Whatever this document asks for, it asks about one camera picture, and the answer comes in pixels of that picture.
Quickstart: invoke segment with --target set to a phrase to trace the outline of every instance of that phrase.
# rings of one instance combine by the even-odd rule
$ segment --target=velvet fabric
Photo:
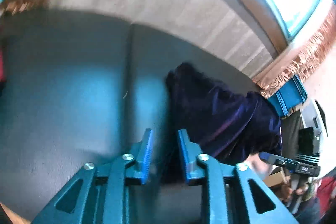
[[[227,164],[260,151],[281,155],[280,118],[256,92],[231,92],[226,84],[183,63],[166,79],[174,131],[186,128],[204,153]]]

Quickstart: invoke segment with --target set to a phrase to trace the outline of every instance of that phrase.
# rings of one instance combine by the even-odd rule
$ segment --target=silver screw
[[[239,171],[246,171],[248,169],[248,166],[245,163],[239,163],[237,164],[237,168]]]
[[[204,153],[202,153],[202,154],[199,154],[198,155],[198,158],[200,159],[200,160],[208,160],[210,157],[209,157],[209,155],[208,154],[204,154]]]
[[[134,156],[132,154],[123,154],[123,160],[132,160]]]
[[[92,162],[87,162],[84,164],[85,170],[92,170],[95,167],[95,165]]]

